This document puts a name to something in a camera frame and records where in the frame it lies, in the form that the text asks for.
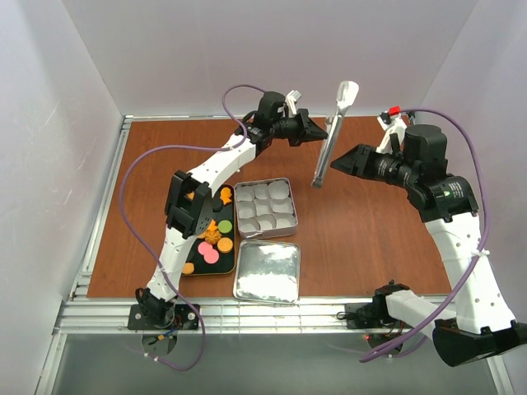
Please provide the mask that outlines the silver metal tongs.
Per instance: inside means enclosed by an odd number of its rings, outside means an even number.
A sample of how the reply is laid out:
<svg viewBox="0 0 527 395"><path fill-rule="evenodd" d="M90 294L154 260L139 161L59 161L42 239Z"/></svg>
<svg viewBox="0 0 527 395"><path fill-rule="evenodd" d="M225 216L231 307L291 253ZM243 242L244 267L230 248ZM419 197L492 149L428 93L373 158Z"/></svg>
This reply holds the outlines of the silver metal tongs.
<svg viewBox="0 0 527 395"><path fill-rule="evenodd" d="M323 185L324 177L329 168L331 155L343 125L343 120L348 109L355 102L358 92L359 85L354 81L342 81L338 87L336 110L334 115L329 118L329 123L326 128L328 137L324 140L320 150L314 178L311 183L313 188L321 188Z"/></svg>

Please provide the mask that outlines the black cookie tray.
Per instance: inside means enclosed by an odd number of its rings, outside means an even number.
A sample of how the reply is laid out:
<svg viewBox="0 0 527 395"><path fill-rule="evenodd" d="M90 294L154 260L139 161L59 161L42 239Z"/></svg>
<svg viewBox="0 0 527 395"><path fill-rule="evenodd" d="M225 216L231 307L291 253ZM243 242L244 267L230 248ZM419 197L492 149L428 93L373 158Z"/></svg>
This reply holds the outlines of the black cookie tray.
<svg viewBox="0 0 527 395"><path fill-rule="evenodd" d="M206 275L226 275L230 273L236 266L236 254L235 254L235 241L236 241L236 216L235 216L235 204L234 204L234 189L229 184L223 184L215 193L212 200L220 200L220 191L223 187L230 187L232 190L232 203L227 206L223 205L223 208L219 212L212 210L212 220L217 224L222 220L229 220L232 222L232 231L228 234L222 234L223 237L230 238L234 242L234 248L227 254L221 253L217 249L217 245L213 245L213 249L218 251L220 258L215 264L207 264L203 255L198 252L198 245L204 240L204 231L195 241L190 249L189 255L186 259L186 263L194 264L194 273L187 276L206 276Z"/></svg>

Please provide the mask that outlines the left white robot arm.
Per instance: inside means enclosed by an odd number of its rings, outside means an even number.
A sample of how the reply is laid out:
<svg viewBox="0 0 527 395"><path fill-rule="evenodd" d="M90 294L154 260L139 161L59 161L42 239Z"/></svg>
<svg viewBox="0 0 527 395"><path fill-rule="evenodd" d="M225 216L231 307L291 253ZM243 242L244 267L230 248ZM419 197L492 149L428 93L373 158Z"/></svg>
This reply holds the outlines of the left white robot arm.
<svg viewBox="0 0 527 395"><path fill-rule="evenodd" d="M274 139L290 146L323 141L328 133L319 127L306 109L292 118L282 113L264 117L253 111L241 120L220 151L188 172L176 171L166 200L166 232L157 268L136 299L143 316L157 327L169 324L180 277L195 240L210 226L213 196L237 170L258 157Z"/></svg>

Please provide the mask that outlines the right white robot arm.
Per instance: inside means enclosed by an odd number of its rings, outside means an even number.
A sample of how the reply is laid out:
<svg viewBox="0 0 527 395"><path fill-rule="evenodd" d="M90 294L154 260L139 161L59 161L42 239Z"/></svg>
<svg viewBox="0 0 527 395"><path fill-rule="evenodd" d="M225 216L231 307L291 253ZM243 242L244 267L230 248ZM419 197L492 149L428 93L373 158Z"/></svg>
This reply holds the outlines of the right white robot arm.
<svg viewBox="0 0 527 395"><path fill-rule="evenodd" d="M526 343L526 326L501 295L484 245L488 226L480 223L469 182L449 174L445 143L405 142L396 153L360 144L334 160L332 168L361 179L406 190L441 256L452 291L435 306L403 284L389 283L353 314L364 323L401 322L411 331L363 356L388 355L418 333L432 340L450 367L505 353Z"/></svg>

